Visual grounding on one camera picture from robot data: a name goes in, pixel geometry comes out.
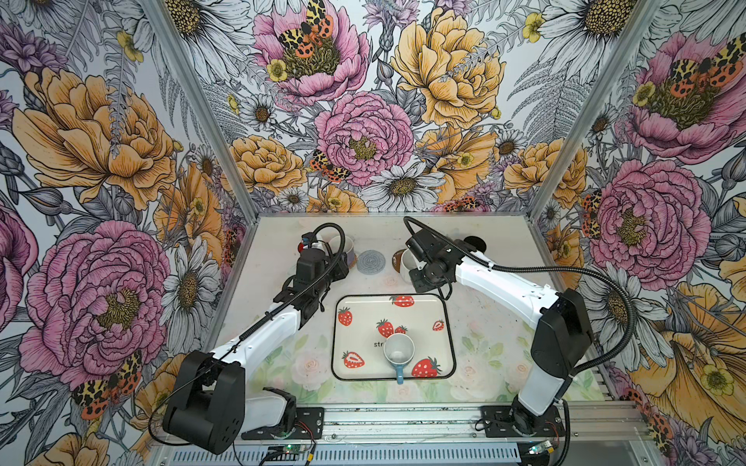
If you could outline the white mug purple handle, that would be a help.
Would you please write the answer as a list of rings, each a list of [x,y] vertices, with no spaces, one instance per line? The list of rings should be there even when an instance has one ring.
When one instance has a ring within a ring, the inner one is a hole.
[[[355,241],[351,236],[345,238],[345,244],[343,248],[344,254],[346,254],[346,263],[350,269],[352,269],[357,263],[357,254],[355,250]]]

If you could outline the black mug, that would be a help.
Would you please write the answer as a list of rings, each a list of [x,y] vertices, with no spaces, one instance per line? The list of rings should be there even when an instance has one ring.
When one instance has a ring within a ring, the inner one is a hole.
[[[466,236],[464,242],[470,244],[478,252],[485,252],[487,250],[487,243],[480,237],[477,236]]]

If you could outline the scratched dark wooden coaster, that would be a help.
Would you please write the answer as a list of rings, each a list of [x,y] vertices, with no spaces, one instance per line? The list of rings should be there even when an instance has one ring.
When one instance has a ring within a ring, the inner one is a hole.
[[[392,256],[392,268],[394,268],[394,271],[396,271],[396,273],[400,272],[400,269],[401,269],[401,258],[403,256],[404,252],[405,252],[405,250],[398,250]]]

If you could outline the grey braided coaster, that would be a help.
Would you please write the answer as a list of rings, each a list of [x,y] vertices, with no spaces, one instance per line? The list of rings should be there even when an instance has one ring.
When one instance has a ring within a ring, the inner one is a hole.
[[[365,250],[357,257],[357,269],[361,274],[373,276],[381,273],[387,264],[387,260],[378,250]]]

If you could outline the white mug blue handle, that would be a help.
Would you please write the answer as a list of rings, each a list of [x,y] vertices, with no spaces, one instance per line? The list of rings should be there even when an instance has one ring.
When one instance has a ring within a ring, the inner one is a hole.
[[[394,333],[388,337],[383,346],[385,359],[396,371],[396,383],[404,383],[404,369],[412,361],[416,346],[414,341],[406,334]]]

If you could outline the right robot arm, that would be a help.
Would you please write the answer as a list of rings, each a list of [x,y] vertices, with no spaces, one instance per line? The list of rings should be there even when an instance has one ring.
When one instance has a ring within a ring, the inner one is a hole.
[[[556,291],[522,276],[541,272],[541,267],[500,266],[474,246],[427,229],[414,233],[406,247],[418,262],[409,273],[418,293],[459,283],[514,312],[533,330],[528,378],[508,413],[495,421],[520,436],[538,434],[555,417],[554,404],[572,384],[576,365],[592,343],[583,297],[572,289]]]

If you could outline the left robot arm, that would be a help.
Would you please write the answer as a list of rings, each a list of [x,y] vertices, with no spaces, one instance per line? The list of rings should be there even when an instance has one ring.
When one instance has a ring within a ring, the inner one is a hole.
[[[270,353],[322,309],[330,286],[348,274],[345,252],[329,256],[321,249],[303,250],[295,274],[257,322],[208,353],[193,351],[186,356],[164,404],[165,433],[221,454],[243,433],[267,427],[289,430],[295,397],[277,388],[250,395],[248,385]]]

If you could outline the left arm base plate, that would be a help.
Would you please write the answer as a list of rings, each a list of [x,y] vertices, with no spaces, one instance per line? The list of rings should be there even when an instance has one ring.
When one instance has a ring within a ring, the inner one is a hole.
[[[240,434],[244,441],[320,440],[324,431],[324,408],[290,407],[281,421]]]

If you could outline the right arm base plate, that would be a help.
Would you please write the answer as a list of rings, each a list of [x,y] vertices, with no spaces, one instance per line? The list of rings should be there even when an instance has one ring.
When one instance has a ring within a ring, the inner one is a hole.
[[[480,408],[479,423],[488,438],[559,438],[565,435],[565,423],[556,406],[541,416],[512,405],[487,405]]]

